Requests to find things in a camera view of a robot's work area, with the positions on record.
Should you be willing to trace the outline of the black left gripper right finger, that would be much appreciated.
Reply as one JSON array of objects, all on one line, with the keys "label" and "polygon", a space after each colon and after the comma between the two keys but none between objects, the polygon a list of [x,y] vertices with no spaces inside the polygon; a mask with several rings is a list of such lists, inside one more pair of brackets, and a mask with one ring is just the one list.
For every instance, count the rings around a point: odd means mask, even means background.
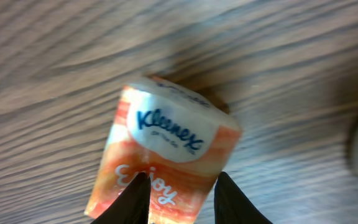
[{"label": "black left gripper right finger", "polygon": [[218,176],[214,188],[215,224],[272,224],[226,172]]}]

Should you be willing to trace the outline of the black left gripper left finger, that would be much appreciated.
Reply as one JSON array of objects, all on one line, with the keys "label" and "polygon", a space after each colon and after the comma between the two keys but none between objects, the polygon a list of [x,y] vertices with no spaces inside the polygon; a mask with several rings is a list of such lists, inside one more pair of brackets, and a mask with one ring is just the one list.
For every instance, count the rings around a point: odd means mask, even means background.
[{"label": "black left gripper left finger", "polygon": [[141,172],[91,224],[148,224],[151,181]]}]

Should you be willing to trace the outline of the orange Kleenex tissue pack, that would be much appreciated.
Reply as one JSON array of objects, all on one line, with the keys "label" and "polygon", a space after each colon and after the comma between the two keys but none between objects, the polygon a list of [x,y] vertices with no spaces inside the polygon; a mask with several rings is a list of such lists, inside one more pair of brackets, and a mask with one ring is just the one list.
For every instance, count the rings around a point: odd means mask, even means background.
[{"label": "orange Kleenex tissue pack", "polygon": [[233,117],[180,85],[126,83],[85,214],[99,217],[145,172],[150,223],[194,223],[241,134]]}]

